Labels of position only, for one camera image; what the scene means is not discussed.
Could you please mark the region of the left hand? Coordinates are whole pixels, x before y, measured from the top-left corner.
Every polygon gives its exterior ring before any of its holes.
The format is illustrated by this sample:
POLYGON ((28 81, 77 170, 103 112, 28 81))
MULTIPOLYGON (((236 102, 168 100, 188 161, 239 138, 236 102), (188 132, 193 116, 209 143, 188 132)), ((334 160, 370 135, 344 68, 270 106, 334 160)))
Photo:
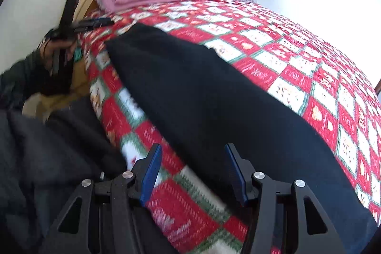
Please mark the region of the left hand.
POLYGON ((66 60, 71 60, 74 56, 76 46, 76 40, 51 41, 50 39, 44 39, 40 42, 38 50, 45 68, 51 71, 53 68, 55 52, 59 53, 60 50, 64 50, 66 52, 66 60))

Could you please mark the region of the dark sleeve left forearm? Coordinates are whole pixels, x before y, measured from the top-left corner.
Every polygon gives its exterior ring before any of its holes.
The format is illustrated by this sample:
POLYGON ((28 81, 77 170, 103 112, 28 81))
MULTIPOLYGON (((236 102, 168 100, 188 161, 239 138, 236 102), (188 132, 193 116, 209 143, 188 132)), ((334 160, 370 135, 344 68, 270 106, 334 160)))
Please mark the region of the dark sleeve left forearm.
POLYGON ((1 109, 21 111, 25 101, 37 93, 47 97, 68 94, 73 67, 74 62, 70 60, 58 74, 52 75, 44 66, 40 52, 32 52, 1 74, 1 109))

